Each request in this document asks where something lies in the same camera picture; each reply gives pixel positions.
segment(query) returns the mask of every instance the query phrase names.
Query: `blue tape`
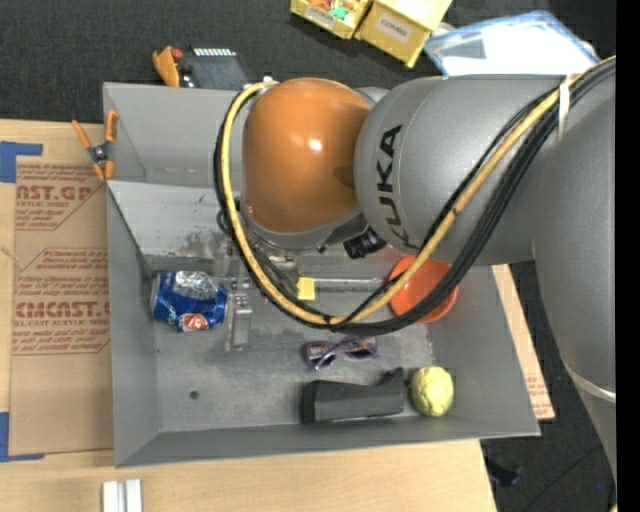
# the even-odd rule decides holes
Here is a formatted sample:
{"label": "blue tape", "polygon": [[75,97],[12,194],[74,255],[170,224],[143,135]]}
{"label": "blue tape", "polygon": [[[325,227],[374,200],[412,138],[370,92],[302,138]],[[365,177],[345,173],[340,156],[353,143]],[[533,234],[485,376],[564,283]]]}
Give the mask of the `blue tape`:
{"label": "blue tape", "polygon": [[22,142],[0,142],[0,182],[16,182],[16,158],[42,155],[42,144],[23,144]]}
{"label": "blue tape", "polygon": [[9,457],[9,413],[0,412],[0,463],[17,460],[37,460],[43,455],[16,455]]}

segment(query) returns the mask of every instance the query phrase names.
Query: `black connector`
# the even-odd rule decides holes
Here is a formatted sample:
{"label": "black connector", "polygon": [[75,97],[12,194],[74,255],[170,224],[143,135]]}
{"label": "black connector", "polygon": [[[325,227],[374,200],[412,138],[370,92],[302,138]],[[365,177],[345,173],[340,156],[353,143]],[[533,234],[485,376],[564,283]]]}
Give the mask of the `black connector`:
{"label": "black connector", "polygon": [[180,87],[241,91],[258,81],[244,59],[230,48],[190,45],[178,61]]}
{"label": "black connector", "polygon": [[378,236],[373,228],[368,227],[367,230],[351,240],[347,240],[342,244],[344,250],[352,260],[364,258],[367,254],[374,253],[382,249],[387,242]]}

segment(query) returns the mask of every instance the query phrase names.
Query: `yellow tag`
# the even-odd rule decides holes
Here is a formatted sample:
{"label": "yellow tag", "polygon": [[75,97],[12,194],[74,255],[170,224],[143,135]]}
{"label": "yellow tag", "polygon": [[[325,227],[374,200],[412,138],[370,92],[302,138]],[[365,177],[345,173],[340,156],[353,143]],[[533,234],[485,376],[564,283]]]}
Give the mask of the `yellow tag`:
{"label": "yellow tag", "polygon": [[313,277],[301,277],[296,283],[298,287],[298,299],[300,300],[315,300],[316,299],[316,284]]}

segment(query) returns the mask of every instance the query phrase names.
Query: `cardboard sheet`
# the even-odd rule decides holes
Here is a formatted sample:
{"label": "cardboard sheet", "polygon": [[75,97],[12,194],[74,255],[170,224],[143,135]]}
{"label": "cardboard sheet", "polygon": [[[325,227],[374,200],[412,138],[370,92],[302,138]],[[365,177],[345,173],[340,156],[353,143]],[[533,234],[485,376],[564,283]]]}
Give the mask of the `cardboard sheet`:
{"label": "cardboard sheet", "polygon": [[509,265],[494,265],[493,275],[496,278],[507,323],[513,336],[516,355],[522,366],[533,411],[539,420],[553,419],[555,412]]}
{"label": "cardboard sheet", "polygon": [[9,453],[110,448],[104,184],[70,123],[3,121],[0,140],[3,186],[15,178]]}
{"label": "cardboard sheet", "polygon": [[0,413],[9,409],[15,195],[15,185],[0,182]]}

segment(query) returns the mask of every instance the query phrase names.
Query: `yellow cable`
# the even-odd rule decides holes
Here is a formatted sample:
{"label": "yellow cable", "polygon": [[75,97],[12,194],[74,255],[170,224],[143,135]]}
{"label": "yellow cable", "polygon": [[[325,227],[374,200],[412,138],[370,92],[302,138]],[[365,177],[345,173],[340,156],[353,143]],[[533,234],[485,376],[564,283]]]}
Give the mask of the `yellow cable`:
{"label": "yellow cable", "polygon": [[[607,62],[615,58],[609,57],[603,61],[600,61],[596,66]],[[569,85],[572,85],[577,80],[579,80],[585,73],[577,75],[573,77]],[[249,99],[254,94],[257,94],[263,89],[267,87],[271,87],[276,85],[278,82],[260,82],[249,86],[242,93],[238,95],[236,100],[232,103],[225,123],[222,127],[222,140],[220,147],[220,156],[221,156],[221,165],[222,165],[222,185],[225,203],[227,206],[227,210],[229,213],[229,219],[231,222],[231,227],[238,241],[238,245],[252,270],[256,279],[260,282],[260,284],[264,287],[264,289],[273,297],[274,300],[278,302],[278,304],[283,307],[286,311],[293,314],[294,316],[308,322],[311,324],[316,324],[319,326],[326,325],[336,325],[340,322],[346,320],[349,315],[343,316],[323,316],[315,313],[311,313],[306,311],[305,309],[299,307],[297,304],[291,302],[285,295],[283,295],[280,290],[271,282],[269,277],[265,274],[260,266],[259,262],[255,258],[253,251],[247,241],[244,230],[242,228],[242,224],[240,222],[240,218],[238,216],[238,211],[235,206],[235,200],[233,198],[233,190],[231,187],[231,178],[230,178],[230,165],[229,165],[229,155],[230,155],[230,141],[231,141],[231,128],[233,125],[233,121],[235,120],[241,106],[244,102]],[[553,105],[558,101],[559,93],[557,90],[553,90],[547,97],[538,104],[514,129],[513,131],[505,138],[505,140],[496,148],[491,157],[487,160],[487,162],[482,166],[482,168],[478,171],[476,176],[471,180],[469,185],[462,192],[460,197],[456,200],[453,207],[448,211],[444,220],[440,223],[433,236],[427,241],[425,246],[420,250],[414,262],[405,270],[405,272],[401,275],[401,277],[391,285],[375,302],[365,307],[362,311],[360,311],[354,318],[351,320],[352,322],[357,322],[359,320],[363,320],[368,316],[372,315],[380,308],[387,305],[391,299],[409,282],[409,280],[416,274],[416,272],[420,269],[420,267],[429,259],[431,254],[438,247],[442,239],[451,229],[453,223],[456,220],[456,217],[466,208],[469,204],[469,201],[475,196],[476,192],[482,186],[482,184],[487,180],[487,178],[491,175],[491,173],[495,170],[497,165],[502,161],[504,156],[513,148],[516,142],[524,135],[527,130],[531,128],[547,111],[549,111]]]}

